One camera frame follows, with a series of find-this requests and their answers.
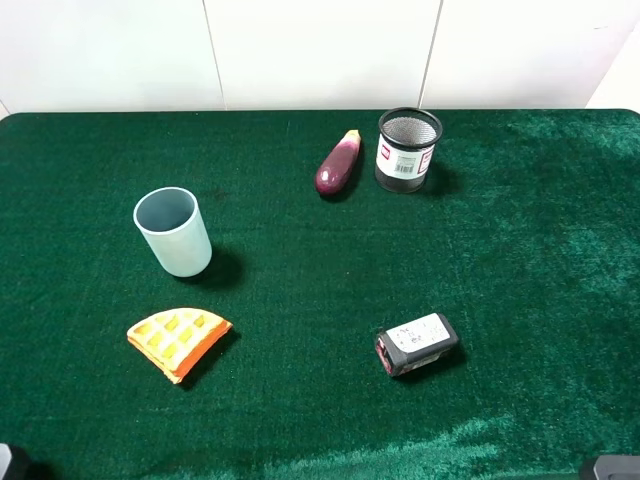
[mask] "black mesh container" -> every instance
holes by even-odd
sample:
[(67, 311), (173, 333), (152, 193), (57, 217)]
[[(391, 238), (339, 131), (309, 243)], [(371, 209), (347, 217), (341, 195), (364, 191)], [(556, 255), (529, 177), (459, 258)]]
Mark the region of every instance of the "black mesh container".
[(397, 193), (410, 193), (424, 184), (433, 149), (442, 136), (442, 124), (418, 108), (396, 108), (378, 122), (376, 157), (378, 183)]

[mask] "eggplant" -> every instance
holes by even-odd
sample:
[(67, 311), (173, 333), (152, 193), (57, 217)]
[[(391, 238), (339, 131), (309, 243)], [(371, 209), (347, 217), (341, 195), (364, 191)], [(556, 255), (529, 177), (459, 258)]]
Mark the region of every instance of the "eggplant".
[(316, 190), (320, 195), (334, 195), (342, 190), (349, 180), (359, 151), (360, 133), (358, 130), (349, 130), (316, 173)]

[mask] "battery pack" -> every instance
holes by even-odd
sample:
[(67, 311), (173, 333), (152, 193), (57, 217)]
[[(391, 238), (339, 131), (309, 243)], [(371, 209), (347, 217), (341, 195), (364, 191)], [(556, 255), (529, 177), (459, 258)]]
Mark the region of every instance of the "battery pack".
[(379, 333), (376, 352), (387, 373), (396, 377), (435, 362), (458, 342), (446, 317), (432, 313)]

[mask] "waffle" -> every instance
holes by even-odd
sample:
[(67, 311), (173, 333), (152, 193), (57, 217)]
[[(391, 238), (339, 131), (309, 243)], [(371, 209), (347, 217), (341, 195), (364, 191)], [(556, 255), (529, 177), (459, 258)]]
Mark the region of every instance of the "waffle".
[(173, 383), (180, 383), (231, 327), (231, 323), (211, 312), (176, 308), (136, 323), (127, 331), (127, 340)]

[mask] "white wall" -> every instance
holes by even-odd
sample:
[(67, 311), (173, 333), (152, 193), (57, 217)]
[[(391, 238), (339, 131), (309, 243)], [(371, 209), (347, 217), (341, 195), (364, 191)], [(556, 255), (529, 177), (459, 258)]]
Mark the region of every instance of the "white wall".
[(628, 108), (640, 113), (640, 23), (589, 101), (589, 108)]
[(7, 112), (7, 109), (4, 108), (4, 105), (2, 104), (2, 102), (0, 102), (0, 120), (2, 120), (7, 115), (9, 115), (9, 112)]
[(445, 0), (425, 108), (582, 108), (640, 17), (638, 0)]
[(222, 108), (200, 0), (0, 0), (10, 112)]
[(227, 107), (416, 105), (439, 0), (205, 0)]
[(584, 107), (640, 0), (0, 0), (0, 12), (12, 113)]

